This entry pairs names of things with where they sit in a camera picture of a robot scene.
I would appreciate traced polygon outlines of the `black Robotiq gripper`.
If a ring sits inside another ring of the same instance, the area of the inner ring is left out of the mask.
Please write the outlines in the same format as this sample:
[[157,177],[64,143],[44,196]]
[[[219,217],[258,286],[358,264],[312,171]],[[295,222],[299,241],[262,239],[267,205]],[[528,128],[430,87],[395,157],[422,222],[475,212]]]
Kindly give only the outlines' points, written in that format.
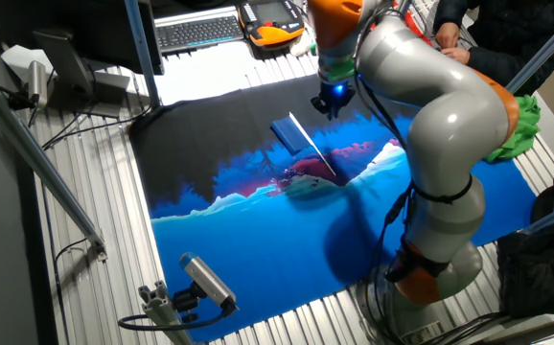
[[339,116],[342,104],[348,104],[356,95],[356,90],[349,85],[348,81],[338,84],[329,84],[322,82],[319,96],[311,99],[312,106],[321,114],[330,115],[331,120]]

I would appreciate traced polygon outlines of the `person's left hand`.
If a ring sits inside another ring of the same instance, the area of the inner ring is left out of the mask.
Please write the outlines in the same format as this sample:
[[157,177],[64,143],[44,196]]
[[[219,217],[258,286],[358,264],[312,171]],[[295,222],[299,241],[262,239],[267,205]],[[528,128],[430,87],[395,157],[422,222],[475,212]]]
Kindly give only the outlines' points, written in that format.
[[471,53],[468,50],[458,47],[444,48],[441,53],[465,65],[469,63],[471,58]]

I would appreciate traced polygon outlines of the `person's right hand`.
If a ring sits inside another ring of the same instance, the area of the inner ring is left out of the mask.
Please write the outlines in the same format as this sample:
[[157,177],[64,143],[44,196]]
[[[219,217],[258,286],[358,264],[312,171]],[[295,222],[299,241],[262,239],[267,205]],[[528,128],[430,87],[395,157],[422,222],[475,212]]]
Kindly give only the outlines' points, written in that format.
[[456,48],[460,27],[455,23],[442,24],[436,33],[436,41],[442,49]]

